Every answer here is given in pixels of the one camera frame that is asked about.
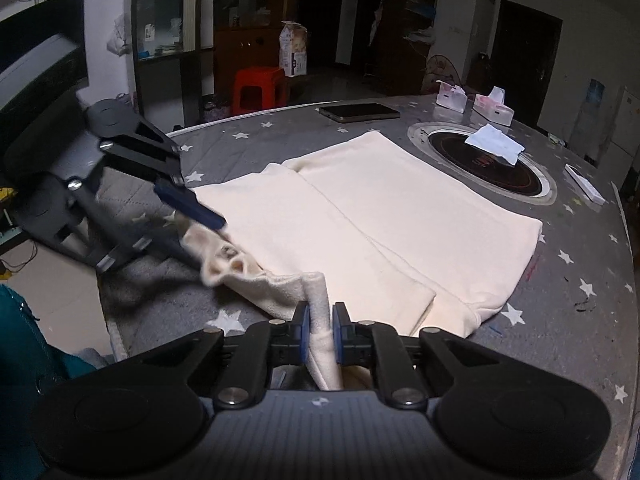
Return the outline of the cream beige sweater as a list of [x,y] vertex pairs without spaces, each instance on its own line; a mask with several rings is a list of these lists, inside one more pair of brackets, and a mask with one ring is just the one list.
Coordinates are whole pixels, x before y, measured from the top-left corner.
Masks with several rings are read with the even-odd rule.
[[542,230],[377,131],[195,194],[227,220],[178,221],[202,282],[284,320],[309,304],[307,367],[323,390],[343,385],[334,304],[401,335],[469,336],[511,297]]

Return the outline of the red plastic stool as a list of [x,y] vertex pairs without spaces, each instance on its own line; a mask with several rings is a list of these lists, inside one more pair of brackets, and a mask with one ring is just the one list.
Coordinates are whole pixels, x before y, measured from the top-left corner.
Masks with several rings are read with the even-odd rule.
[[280,67],[253,66],[238,70],[232,87],[231,113],[243,115],[284,107],[286,76]]

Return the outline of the black smartphone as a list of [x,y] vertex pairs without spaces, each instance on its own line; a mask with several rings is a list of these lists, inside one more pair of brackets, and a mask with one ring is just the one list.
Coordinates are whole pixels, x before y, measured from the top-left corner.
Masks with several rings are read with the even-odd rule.
[[322,105],[319,106],[317,110],[319,114],[340,124],[396,119],[400,117],[398,110],[375,102]]

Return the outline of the white paper bag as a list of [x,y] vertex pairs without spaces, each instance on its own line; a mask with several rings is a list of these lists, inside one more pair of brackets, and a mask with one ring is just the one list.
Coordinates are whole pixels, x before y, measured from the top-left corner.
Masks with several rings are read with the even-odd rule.
[[305,76],[307,73],[307,29],[301,24],[283,21],[280,32],[280,67],[285,76]]

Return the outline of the round black induction cooktop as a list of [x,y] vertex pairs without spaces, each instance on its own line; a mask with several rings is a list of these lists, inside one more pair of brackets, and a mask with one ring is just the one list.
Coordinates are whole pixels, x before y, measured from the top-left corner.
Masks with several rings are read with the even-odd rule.
[[489,191],[519,202],[551,206],[558,195],[555,180],[525,153],[510,166],[497,155],[465,143],[474,132],[448,122],[418,122],[409,127],[409,141],[423,154]]

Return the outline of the small pink white box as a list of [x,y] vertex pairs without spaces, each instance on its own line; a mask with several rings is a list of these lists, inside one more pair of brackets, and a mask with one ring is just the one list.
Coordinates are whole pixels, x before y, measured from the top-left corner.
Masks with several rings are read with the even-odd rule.
[[447,110],[453,110],[454,112],[463,114],[468,102],[468,97],[464,89],[457,84],[450,84],[449,82],[438,80],[439,84],[436,104],[445,107]]

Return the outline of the pink tissue box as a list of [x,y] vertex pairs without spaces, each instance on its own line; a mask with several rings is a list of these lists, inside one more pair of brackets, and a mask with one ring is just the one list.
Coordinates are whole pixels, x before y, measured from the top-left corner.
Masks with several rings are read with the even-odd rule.
[[477,94],[474,99],[473,110],[485,117],[490,122],[500,126],[510,127],[514,110],[504,104],[506,92],[503,88],[494,87],[488,96]]

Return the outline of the white remote control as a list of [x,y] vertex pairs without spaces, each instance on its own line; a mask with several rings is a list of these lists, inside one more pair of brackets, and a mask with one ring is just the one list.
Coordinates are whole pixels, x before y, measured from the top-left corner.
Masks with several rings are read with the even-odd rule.
[[594,187],[594,185],[574,166],[570,164],[565,165],[565,171],[575,181],[578,188],[587,196],[590,202],[596,205],[602,206],[605,204],[605,198]]

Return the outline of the water dispenser with blue bottle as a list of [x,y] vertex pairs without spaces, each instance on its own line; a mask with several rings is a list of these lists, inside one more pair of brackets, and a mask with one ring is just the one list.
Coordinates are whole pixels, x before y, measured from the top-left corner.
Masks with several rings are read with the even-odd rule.
[[605,86],[597,79],[591,79],[585,99],[580,104],[572,135],[570,150],[579,157],[585,157],[597,133],[600,108]]

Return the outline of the white refrigerator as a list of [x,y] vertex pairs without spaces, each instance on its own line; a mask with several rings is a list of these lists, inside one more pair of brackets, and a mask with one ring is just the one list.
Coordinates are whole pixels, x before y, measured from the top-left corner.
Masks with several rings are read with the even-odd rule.
[[621,188],[639,151],[639,97],[620,90],[615,113],[599,160],[601,178]]

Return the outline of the dark wooden door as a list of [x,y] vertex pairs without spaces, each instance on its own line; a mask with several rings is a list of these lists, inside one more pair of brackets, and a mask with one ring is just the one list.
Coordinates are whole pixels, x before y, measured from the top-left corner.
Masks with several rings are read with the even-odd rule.
[[558,52],[563,21],[553,15],[500,0],[490,54],[494,83],[506,92],[514,119],[536,128]]

